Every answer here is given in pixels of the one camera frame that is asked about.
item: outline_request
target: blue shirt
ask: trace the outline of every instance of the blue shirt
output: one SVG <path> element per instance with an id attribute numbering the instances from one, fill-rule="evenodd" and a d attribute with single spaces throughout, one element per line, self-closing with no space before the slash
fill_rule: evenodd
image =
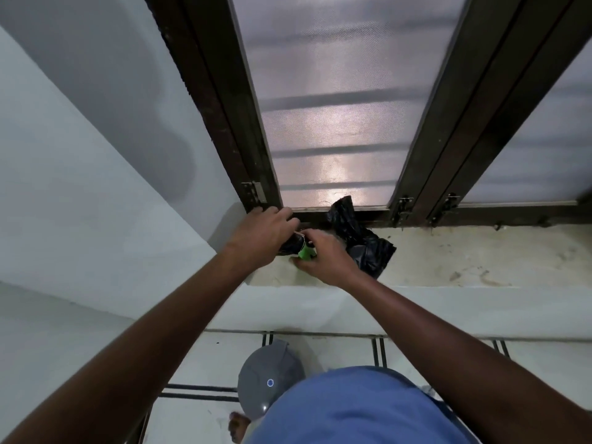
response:
<path id="1" fill-rule="evenodd" d="M 337 369 L 289 389 L 248 444 L 474 444 L 442 403 L 397 372 L 374 366 Z"/>

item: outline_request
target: black plastic bag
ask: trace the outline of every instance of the black plastic bag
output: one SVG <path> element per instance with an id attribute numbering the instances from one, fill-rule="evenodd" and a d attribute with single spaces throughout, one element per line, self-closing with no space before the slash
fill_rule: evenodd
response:
<path id="1" fill-rule="evenodd" d="M 337 236 L 345 241 L 345 251 L 359 269 L 378 279 L 397 248 L 390 241 L 379 238 L 370 229 L 359 225 L 351 196 L 336 201 L 327 213 L 327 219 Z"/>

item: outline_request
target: person's left hand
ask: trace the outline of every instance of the person's left hand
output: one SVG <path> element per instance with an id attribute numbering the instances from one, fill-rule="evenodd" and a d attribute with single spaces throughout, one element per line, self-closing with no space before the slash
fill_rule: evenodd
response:
<path id="1" fill-rule="evenodd" d="M 300 225 L 292 216 L 292 209 L 256 207 L 233 232 L 222 252 L 230 253 L 245 265 L 249 272 L 270 264 L 285 241 Z"/>

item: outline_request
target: hinge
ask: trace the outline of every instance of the hinge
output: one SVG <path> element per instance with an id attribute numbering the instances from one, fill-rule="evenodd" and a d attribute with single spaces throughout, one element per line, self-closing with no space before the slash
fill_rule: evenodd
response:
<path id="1" fill-rule="evenodd" d="M 393 227 L 398 227 L 399 223 L 405 221 L 411 215 L 411 206 L 413 198 L 403 197 L 397 201 L 397 207 L 393 214 Z"/>
<path id="2" fill-rule="evenodd" d="M 460 199 L 460 196 L 457 196 L 454 193 L 449 193 L 444 202 L 442 202 L 441 206 L 436 209 L 436 212 L 430 218 L 430 226 L 436 227 L 444 215 L 447 215 L 456 207 L 458 207 L 458 202 Z"/>
<path id="3" fill-rule="evenodd" d="M 249 201 L 251 201 L 252 204 L 267 204 L 267 198 L 265 197 L 265 192 L 263 191 L 263 187 L 261 186 L 260 182 L 241 182 L 241 185 L 245 189 L 245 193 L 249 197 Z"/>

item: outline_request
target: textured glass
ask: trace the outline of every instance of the textured glass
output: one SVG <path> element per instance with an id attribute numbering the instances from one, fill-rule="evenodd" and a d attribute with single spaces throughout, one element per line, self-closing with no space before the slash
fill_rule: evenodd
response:
<path id="1" fill-rule="evenodd" d="M 233 0 L 284 205 L 387 205 L 464 0 Z"/>
<path id="2" fill-rule="evenodd" d="M 592 186 L 592 41 L 463 202 L 573 201 Z"/>

